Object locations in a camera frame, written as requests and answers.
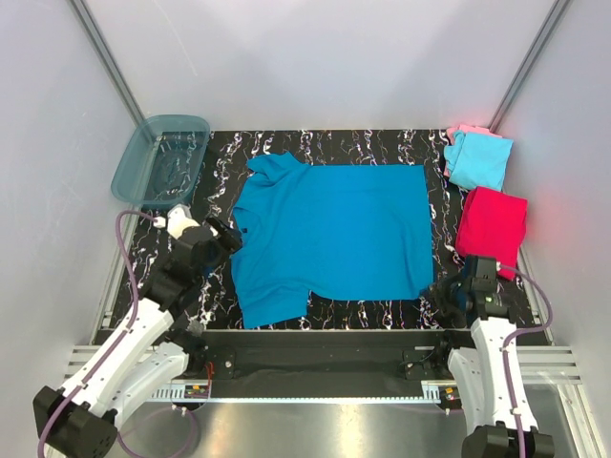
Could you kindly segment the blue t shirt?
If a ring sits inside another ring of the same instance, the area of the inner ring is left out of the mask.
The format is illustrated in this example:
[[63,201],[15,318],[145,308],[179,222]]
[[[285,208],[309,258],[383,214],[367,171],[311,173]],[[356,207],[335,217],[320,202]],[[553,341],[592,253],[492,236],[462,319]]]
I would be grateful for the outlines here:
[[433,283],[423,166],[309,165],[290,153],[247,165],[231,260],[245,328],[306,315],[310,295],[414,300]]

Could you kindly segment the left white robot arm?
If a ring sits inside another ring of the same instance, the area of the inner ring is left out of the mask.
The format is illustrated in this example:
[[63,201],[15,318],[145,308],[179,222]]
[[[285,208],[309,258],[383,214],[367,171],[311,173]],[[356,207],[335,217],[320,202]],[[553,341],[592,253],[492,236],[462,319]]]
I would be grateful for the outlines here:
[[215,217],[197,222],[173,211],[156,219],[173,240],[156,261],[111,336],[61,387],[42,387],[32,401],[37,455],[104,457],[128,418],[178,376],[211,375],[203,338],[175,326],[209,275],[242,248],[238,230]]

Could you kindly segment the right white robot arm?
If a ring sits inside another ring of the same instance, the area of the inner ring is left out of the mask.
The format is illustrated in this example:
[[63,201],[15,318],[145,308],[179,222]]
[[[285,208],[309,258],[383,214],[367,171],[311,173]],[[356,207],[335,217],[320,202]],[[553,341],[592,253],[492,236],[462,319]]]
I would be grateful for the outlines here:
[[430,291],[445,331],[433,354],[436,372],[457,384],[467,425],[464,457],[552,457],[552,436],[542,433],[526,396],[516,324],[497,291],[503,265],[470,255],[454,276]]

